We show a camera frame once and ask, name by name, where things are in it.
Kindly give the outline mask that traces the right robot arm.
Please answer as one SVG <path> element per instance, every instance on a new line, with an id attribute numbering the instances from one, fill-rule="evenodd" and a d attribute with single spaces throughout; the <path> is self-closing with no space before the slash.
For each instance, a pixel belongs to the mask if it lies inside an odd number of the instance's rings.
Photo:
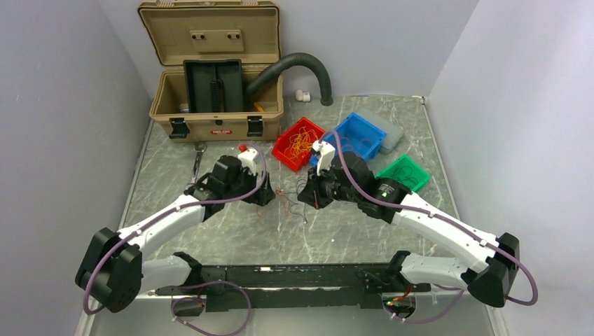
<path id="1" fill-rule="evenodd" d="M 298 200 L 316 209 L 352 202 L 367 216 L 413 230 L 446 248 L 451 258 L 397 252 L 386 271 L 390 288 L 433 283 L 467 290 L 491 307 L 503 307 L 518 273 L 519 240 L 478 230 L 430 205 L 392 178 L 375 176 L 353 152 L 335 156 L 326 169 L 308 171 Z"/>

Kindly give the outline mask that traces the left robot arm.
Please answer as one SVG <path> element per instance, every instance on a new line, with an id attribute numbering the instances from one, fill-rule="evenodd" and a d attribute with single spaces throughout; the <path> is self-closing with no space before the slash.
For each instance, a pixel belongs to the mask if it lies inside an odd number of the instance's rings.
<path id="1" fill-rule="evenodd" d="M 182 293 L 199 289 L 202 264 L 184 252 L 159 260 L 150 256 L 177 235 L 208 221 L 231 202 L 266 205 L 275 194 L 264 156 L 249 148 L 223 155 L 213 169 L 186 187 L 173 203 L 143 221 L 113 231 L 97 231 L 75 276 L 83 289 L 83 310 L 122 311 L 140 293 L 176 286 Z"/>

